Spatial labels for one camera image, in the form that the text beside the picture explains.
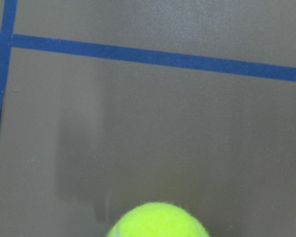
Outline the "yellow tennis ball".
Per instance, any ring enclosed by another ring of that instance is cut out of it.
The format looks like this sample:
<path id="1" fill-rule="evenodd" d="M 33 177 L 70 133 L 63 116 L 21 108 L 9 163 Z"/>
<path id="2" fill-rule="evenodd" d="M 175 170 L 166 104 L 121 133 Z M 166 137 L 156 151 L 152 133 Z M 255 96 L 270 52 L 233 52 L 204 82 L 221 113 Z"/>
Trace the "yellow tennis ball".
<path id="1" fill-rule="evenodd" d="M 186 210 L 164 202 L 149 202 L 125 213 L 109 237 L 208 237 L 210 234 Z"/>

